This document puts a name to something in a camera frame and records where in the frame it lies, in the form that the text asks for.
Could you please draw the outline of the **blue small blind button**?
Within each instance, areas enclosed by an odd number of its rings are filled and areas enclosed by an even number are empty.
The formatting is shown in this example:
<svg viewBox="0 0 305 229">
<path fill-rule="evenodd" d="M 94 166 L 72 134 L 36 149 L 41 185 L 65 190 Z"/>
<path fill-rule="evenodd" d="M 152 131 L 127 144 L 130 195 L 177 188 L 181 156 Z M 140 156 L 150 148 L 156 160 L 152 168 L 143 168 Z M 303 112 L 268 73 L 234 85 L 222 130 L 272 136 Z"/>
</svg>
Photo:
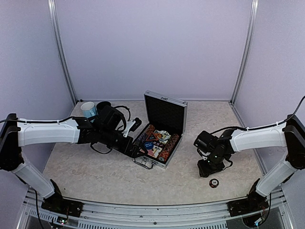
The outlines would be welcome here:
<svg viewBox="0 0 305 229">
<path fill-rule="evenodd" d="M 143 145 L 144 145 L 144 148 L 147 149 L 147 150 L 151 150 L 154 147 L 154 144 L 151 141 L 146 141 L 146 142 L 144 142 Z"/>
</svg>

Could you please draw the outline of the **red playing card deck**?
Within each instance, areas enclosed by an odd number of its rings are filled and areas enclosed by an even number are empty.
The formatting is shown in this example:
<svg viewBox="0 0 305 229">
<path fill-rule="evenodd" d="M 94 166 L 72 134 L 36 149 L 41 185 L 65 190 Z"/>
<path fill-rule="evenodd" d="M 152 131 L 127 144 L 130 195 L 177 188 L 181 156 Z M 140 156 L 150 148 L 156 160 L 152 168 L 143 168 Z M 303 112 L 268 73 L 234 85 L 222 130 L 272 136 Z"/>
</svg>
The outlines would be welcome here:
<svg viewBox="0 0 305 229">
<path fill-rule="evenodd" d="M 149 155 L 149 156 L 152 156 L 152 157 L 154 157 L 154 158 L 157 158 L 158 157 L 158 155 L 161 153 L 161 151 L 163 150 L 163 148 L 165 147 L 165 145 L 164 144 L 160 144 L 160 143 L 153 143 L 154 144 L 154 147 L 153 147 L 153 149 L 151 149 L 151 150 L 147 150 L 147 154 Z"/>
</svg>

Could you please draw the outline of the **red triangular button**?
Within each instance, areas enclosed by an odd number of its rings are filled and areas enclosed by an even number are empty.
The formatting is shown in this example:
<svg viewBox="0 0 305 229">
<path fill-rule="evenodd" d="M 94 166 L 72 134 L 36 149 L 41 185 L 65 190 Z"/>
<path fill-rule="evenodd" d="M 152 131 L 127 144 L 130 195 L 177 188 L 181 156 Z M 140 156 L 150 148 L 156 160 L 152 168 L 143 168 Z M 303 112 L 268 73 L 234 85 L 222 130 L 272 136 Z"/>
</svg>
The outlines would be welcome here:
<svg viewBox="0 0 305 229">
<path fill-rule="evenodd" d="M 150 134 L 148 135 L 146 141 L 158 141 L 157 136 L 154 134 L 154 132 L 150 132 Z"/>
</svg>

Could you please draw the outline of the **black poker chip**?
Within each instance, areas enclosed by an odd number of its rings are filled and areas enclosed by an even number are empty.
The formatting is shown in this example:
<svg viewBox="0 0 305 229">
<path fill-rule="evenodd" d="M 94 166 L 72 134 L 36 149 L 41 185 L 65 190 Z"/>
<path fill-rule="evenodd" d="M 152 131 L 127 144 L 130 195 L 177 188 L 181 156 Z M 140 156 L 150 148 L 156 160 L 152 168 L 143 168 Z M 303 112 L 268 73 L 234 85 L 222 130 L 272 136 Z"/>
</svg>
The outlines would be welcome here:
<svg viewBox="0 0 305 229">
<path fill-rule="evenodd" d="M 209 186 L 211 188 L 216 188 L 219 185 L 219 181 L 216 178 L 213 178 L 209 181 Z"/>
</svg>

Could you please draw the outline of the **blue playing card deck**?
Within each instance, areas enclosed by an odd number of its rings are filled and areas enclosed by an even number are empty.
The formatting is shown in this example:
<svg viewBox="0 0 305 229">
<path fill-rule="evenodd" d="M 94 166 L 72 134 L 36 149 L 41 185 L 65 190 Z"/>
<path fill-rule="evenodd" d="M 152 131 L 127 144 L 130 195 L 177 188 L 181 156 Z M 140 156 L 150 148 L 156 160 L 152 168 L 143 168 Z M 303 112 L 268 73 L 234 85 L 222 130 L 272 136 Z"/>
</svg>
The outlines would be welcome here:
<svg viewBox="0 0 305 229">
<path fill-rule="evenodd" d="M 164 130 L 162 130 L 162 131 L 154 130 L 154 135 L 163 144 L 166 144 L 168 142 L 168 140 L 171 138 L 171 135 L 167 131 L 164 131 Z"/>
</svg>

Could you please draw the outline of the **clear round dealer button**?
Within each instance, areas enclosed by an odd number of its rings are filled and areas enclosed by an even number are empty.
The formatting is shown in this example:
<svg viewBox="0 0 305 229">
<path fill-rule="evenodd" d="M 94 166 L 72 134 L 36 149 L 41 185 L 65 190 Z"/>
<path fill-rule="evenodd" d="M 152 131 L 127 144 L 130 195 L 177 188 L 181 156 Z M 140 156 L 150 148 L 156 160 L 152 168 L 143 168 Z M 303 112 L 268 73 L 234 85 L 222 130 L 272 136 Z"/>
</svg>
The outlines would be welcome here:
<svg viewBox="0 0 305 229">
<path fill-rule="evenodd" d="M 160 131 L 160 135 L 162 136 L 162 139 L 168 139 L 171 137 L 167 131 Z"/>
</svg>

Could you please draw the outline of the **aluminium poker case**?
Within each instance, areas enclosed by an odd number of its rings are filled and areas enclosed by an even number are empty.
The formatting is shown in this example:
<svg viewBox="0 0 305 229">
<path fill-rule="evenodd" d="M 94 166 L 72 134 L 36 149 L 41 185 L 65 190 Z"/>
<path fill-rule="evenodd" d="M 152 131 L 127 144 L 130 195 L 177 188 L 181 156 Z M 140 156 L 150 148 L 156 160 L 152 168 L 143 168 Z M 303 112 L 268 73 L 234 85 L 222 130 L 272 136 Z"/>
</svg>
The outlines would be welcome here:
<svg viewBox="0 0 305 229">
<path fill-rule="evenodd" d="M 133 142 L 133 162 L 146 168 L 166 168 L 185 131 L 186 101 L 146 91 L 148 124 Z"/>
</svg>

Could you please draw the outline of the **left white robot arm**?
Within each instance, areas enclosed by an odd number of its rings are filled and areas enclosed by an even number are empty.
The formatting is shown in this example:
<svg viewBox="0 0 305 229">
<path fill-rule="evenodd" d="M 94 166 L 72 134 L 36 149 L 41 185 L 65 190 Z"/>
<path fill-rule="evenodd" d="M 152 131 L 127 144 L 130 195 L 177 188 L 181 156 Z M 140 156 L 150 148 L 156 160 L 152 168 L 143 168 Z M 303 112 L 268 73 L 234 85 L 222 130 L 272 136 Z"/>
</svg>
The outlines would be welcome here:
<svg viewBox="0 0 305 229">
<path fill-rule="evenodd" d="M 141 120 L 126 120 L 116 108 L 106 106 L 103 112 L 87 117 L 70 116 L 63 120 L 21 119 L 15 113 L 2 121 L 0 132 L 0 168 L 14 173 L 21 181 L 35 189 L 56 212 L 67 207 L 66 200 L 53 180 L 48 180 L 25 156 L 22 147 L 45 143 L 104 144 L 109 150 L 117 150 L 133 157 L 133 138 Z"/>
</svg>

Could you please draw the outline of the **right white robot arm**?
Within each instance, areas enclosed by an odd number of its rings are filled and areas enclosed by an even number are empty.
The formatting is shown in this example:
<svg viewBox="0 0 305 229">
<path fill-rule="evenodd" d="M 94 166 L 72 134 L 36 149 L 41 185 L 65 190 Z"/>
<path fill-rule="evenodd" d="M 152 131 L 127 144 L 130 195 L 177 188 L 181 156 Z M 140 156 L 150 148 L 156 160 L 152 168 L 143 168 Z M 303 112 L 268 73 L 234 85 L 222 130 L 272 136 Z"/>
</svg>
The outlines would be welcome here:
<svg viewBox="0 0 305 229">
<path fill-rule="evenodd" d="M 244 200 L 244 208 L 249 212 L 255 211 L 276 187 L 305 167 L 305 127 L 294 114 L 267 126 L 225 127 L 222 131 L 220 136 L 202 131 L 194 142 L 202 157 L 197 163 L 201 177 L 225 170 L 223 161 L 229 162 L 236 152 L 268 147 L 287 149 L 287 156 L 253 184 Z"/>
</svg>

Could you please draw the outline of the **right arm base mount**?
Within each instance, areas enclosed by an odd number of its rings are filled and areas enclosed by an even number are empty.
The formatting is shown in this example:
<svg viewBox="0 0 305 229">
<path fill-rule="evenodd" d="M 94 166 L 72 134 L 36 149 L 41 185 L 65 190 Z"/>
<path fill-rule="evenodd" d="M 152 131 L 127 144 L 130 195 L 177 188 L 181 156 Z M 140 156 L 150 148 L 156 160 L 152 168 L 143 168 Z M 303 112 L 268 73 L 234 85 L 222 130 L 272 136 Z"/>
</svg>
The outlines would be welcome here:
<svg viewBox="0 0 305 229">
<path fill-rule="evenodd" d="M 268 208 L 269 204 L 266 198 L 243 198 L 227 203 L 231 217 L 240 216 Z"/>
</svg>

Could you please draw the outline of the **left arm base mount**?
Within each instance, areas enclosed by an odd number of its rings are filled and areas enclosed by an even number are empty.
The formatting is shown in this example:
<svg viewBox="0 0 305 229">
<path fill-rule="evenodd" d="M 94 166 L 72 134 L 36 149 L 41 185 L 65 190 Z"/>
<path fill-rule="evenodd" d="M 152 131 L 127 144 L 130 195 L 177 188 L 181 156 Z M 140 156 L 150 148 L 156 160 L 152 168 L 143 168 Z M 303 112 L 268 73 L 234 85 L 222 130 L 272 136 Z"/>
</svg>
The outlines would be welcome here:
<svg viewBox="0 0 305 229">
<path fill-rule="evenodd" d="M 41 207 L 51 212 L 79 218 L 81 215 L 83 203 L 68 199 L 62 199 L 52 203 L 45 200 L 43 201 Z"/>
</svg>

